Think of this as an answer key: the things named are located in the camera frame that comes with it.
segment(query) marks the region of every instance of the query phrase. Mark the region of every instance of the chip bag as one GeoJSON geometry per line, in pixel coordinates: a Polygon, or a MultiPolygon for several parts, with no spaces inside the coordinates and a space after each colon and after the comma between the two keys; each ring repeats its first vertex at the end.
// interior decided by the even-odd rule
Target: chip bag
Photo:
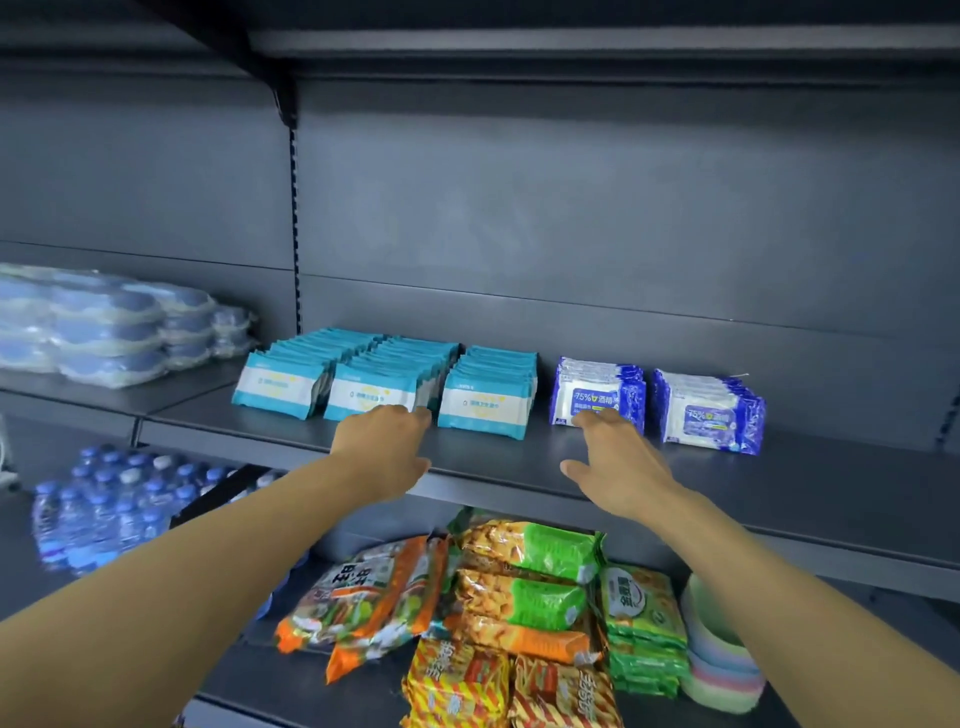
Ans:
{"type": "Polygon", "coordinates": [[[507,716],[510,660],[472,644],[421,639],[401,687],[412,726],[488,728],[507,716]]]}
{"type": "Polygon", "coordinates": [[[511,521],[465,508],[449,527],[464,551],[517,567],[589,583],[600,569],[597,534],[511,521]]]}
{"type": "Polygon", "coordinates": [[[469,569],[460,569],[457,575],[456,594],[465,612],[509,624],[565,630],[587,607],[587,593],[576,584],[547,584],[469,569]]]}
{"type": "Polygon", "coordinates": [[[458,640],[500,649],[512,655],[531,655],[565,665],[592,665],[603,653],[591,644],[585,617],[565,632],[547,632],[465,612],[457,621],[458,640]]]}
{"type": "Polygon", "coordinates": [[[328,685],[426,631],[440,598],[447,545],[446,538],[427,541],[396,601],[394,612],[376,634],[368,639],[347,638],[337,642],[326,664],[328,685]]]}
{"type": "Polygon", "coordinates": [[[686,650],[686,629],[665,574],[609,564],[600,578],[604,621],[611,638],[648,640],[686,650]]]}
{"type": "Polygon", "coordinates": [[[309,649],[346,636],[376,634],[426,545],[426,536],[361,551],[328,570],[276,626],[281,652],[309,649]]]}
{"type": "Polygon", "coordinates": [[[610,677],[522,655],[510,718],[514,728],[623,728],[610,677]]]}

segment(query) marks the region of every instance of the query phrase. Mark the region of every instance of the left hand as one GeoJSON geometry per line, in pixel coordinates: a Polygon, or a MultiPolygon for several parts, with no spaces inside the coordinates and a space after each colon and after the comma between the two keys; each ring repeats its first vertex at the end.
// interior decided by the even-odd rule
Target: left hand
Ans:
{"type": "Polygon", "coordinates": [[[348,461],[358,472],[358,488],[368,502],[393,500],[409,491],[430,468],[417,457],[430,410],[408,412],[399,404],[381,404],[362,415],[350,415],[337,426],[330,457],[348,461]]]}

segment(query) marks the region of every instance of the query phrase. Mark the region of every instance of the orange snack bag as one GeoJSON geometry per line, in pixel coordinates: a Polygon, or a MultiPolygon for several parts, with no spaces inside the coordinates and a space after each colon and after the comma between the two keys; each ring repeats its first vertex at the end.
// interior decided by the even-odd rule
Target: orange snack bag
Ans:
{"type": "Polygon", "coordinates": [[[446,569],[449,541],[432,538],[410,570],[403,591],[390,618],[370,638],[338,640],[326,664],[326,683],[339,680],[368,660],[376,660],[387,652],[407,644],[430,626],[446,569]]]}
{"type": "Polygon", "coordinates": [[[457,640],[512,655],[542,657],[565,665],[592,665],[603,657],[603,652],[590,643],[586,616],[568,631],[550,632],[464,612],[454,635],[457,640]]]}

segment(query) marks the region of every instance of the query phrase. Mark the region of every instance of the hand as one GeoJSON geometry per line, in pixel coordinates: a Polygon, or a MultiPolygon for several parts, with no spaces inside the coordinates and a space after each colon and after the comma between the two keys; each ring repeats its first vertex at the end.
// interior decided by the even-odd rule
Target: hand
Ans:
{"type": "Polygon", "coordinates": [[[357,487],[365,489],[364,501],[398,498],[430,468],[429,460],[417,457],[430,421],[426,407],[408,412],[399,404],[381,404],[362,415],[350,415],[337,426],[330,457],[356,469],[357,487]]]}
{"type": "Polygon", "coordinates": [[[615,410],[584,410],[572,422],[584,431],[590,464],[565,460],[561,472],[605,511],[656,530],[684,490],[660,453],[615,410]]]}

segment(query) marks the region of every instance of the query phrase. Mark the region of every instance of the gray wall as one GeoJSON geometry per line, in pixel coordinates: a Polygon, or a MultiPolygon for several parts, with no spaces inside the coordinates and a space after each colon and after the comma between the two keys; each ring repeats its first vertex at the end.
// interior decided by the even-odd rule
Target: gray wall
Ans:
{"type": "Polygon", "coordinates": [[[960,95],[303,89],[304,329],[745,374],[931,449],[960,382],[960,95]]]}
{"type": "Polygon", "coordinates": [[[270,91],[0,76],[0,259],[199,286],[296,332],[289,137],[270,91]]]}

